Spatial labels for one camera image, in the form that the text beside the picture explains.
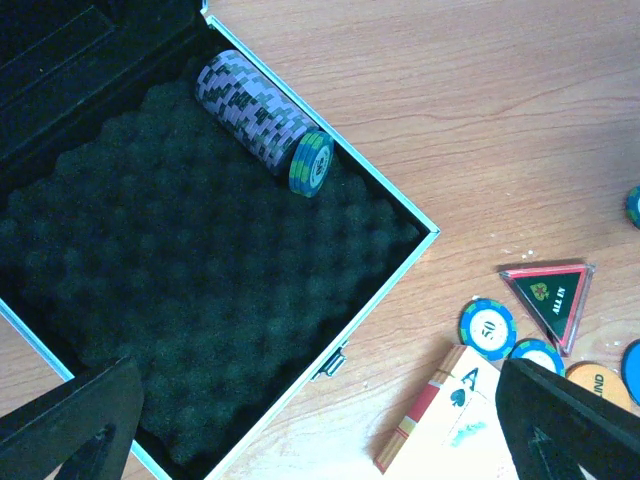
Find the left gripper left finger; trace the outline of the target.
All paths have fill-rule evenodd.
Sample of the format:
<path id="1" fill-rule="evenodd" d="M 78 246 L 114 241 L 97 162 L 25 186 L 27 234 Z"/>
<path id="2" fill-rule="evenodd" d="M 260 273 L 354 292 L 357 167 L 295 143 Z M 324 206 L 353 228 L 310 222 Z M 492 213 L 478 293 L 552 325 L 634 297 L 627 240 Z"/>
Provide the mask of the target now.
<path id="1" fill-rule="evenodd" d="M 111 360 L 1 418 L 3 479 L 119 479 L 139 424 L 141 375 Z"/>

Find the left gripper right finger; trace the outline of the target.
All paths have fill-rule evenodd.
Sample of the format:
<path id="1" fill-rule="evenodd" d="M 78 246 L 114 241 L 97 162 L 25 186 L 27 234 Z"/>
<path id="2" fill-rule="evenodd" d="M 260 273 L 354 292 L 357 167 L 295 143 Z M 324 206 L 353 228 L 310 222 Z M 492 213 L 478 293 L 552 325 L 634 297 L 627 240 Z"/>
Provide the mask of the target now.
<path id="1" fill-rule="evenodd" d="M 503 363 L 495 404 L 520 479 L 639 477 L 639 418 L 533 361 Z"/>

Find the pink yellow card deck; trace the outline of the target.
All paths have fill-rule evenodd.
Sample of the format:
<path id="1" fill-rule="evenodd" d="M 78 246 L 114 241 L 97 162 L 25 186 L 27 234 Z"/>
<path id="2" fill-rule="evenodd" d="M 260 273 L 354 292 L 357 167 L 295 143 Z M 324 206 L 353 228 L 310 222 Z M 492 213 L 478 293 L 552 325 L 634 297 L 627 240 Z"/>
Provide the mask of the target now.
<path id="1" fill-rule="evenodd" d="M 449 351 L 375 460 L 385 479 L 516 479 L 495 406 L 499 370 Z"/>

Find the triangular all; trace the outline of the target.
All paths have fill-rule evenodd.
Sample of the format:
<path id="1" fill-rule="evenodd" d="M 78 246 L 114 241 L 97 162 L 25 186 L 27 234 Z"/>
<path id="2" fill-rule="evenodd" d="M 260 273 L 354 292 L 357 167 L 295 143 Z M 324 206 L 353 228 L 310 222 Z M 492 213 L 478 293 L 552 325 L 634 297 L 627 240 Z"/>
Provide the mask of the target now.
<path id="1" fill-rule="evenodd" d="M 502 266 L 499 277 L 563 357 L 573 351 L 596 266 L 572 261 Z"/>

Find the aluminium poker case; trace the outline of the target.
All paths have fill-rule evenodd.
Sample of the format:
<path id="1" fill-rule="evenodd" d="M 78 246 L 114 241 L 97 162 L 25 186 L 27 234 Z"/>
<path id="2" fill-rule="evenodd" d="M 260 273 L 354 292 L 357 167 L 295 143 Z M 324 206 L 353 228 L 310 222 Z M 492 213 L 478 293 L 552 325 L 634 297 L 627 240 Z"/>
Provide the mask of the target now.
<path id="1" fill-rule="evenodd" d="M 311 198 L 195 98 L 234 49 L 334 140 Z M 204 1 L 1 5 L 1 312 L 62 377 L 138 363 L 159 479 L 219 479 L 438 227 Z"/>

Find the blue green chip stack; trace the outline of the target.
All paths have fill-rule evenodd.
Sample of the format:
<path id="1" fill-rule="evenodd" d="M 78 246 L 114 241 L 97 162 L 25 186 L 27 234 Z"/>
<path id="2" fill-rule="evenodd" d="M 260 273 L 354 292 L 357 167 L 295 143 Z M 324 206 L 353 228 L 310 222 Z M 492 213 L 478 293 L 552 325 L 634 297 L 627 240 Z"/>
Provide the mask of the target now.
<path id="1" fill-rule="evenodd" d="M 640 186 L 633 187 L 626 198 L 625 211 L 628 220 L 636 228 L 640 229 Z"/>
<path id="2" fill-rule="evenodd" d="M 303 135 L 289 169 L 289 189 L 306 198 L 314 197 L 329 172 L 334 157 L 333 138 L 319 130 Z"/>

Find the purple poker chip stack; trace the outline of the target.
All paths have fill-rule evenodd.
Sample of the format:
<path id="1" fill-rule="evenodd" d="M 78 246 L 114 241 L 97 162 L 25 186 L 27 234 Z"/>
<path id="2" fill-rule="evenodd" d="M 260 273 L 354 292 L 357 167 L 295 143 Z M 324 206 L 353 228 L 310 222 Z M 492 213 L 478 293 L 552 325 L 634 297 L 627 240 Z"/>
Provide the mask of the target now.
<path id="1" fill-rule="evenodd" d="M 274 175 L 318 125 L 239 51 L 225 50 L 199 73 L 195 98 Z"/>

